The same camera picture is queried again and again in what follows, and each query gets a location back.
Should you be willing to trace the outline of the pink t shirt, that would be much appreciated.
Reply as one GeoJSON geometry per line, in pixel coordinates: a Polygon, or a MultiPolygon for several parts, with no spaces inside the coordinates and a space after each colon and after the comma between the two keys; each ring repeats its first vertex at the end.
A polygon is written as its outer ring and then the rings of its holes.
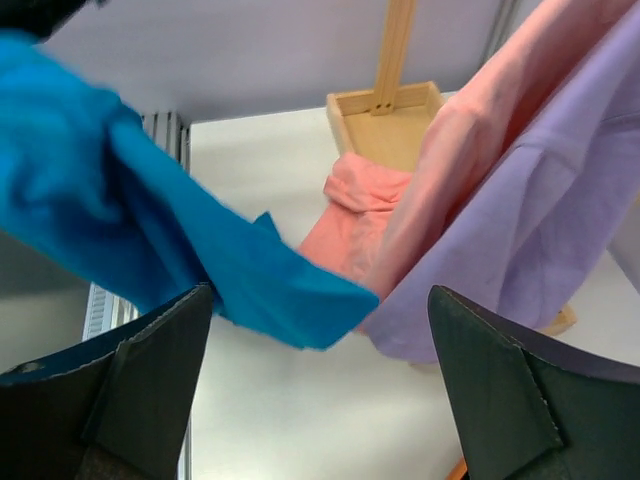
{"type": "Polygon", "coordinates": [[[388,296],[574,67],[630,9],[628,0],[544,1],[439,109],[414,172],[348,153],[329,204],[300,245],[315,264],[388,296]]]}

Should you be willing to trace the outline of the purple t shirt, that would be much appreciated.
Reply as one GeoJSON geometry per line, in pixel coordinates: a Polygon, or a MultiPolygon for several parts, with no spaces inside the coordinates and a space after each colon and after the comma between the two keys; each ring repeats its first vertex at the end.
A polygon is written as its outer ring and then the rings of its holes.
{"type": "Polygon", "coordinates": [[[517,223],[497,301],[448,283],[431,288],[451,288],[540,328],[584,282],[639,192],[639,5],[630,2],[484,180],[497,191],[516,186],[517,223]]]}

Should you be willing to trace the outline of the blue t shirt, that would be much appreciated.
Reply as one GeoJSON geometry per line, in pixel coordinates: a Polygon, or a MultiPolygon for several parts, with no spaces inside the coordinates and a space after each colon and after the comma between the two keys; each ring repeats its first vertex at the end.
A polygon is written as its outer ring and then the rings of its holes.
{"type": "Polygon", "coordinates": [[[145,133],[139,115],[23,33],[1,34],[1,227],[147,313],[199,283],[237,326],[324,350],[379,303],[248,221],[145,133]]]}

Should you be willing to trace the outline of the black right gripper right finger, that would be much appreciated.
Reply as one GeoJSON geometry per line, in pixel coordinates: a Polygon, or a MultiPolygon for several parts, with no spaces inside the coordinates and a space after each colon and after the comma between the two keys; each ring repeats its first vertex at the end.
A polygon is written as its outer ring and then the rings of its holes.
{"type": "Polygon", "coordinates": [[[428,316],[469,478],[638,478],[638,367],[442,286],[428,316]]]}

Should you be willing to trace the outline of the wooden clothes rack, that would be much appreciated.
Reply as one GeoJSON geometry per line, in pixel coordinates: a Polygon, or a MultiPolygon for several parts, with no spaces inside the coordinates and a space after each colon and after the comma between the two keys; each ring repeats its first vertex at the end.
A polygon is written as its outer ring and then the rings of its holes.
{"type": "MultiPolygon", "coordinates": [[[[391,2],[375,87],[328,97],[340,157],[354,153],[396,171],[416,169],[426,130],[448,99],[431,82],[400,82],[413,16],[412,2],[391,2]]],[[[516,186],[509,184],[503,191],[487,188],[487,176],[436,243],[388,296],[381,297],[381,306],[364,322],[363,333],[383,355],[412,364],[435,361],[425,298],[433,284],[451,284],[489,305],[497,301],[517,223],[516,186]]]]}

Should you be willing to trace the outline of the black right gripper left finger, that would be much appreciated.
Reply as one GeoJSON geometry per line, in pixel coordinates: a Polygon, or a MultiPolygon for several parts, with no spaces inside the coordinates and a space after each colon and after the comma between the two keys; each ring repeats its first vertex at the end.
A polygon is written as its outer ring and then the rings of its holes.
{"type": "Polygon", "coordinates": [[[212,306],[201,284],[3,372],[2,478],[175,478],[212,306]]]}

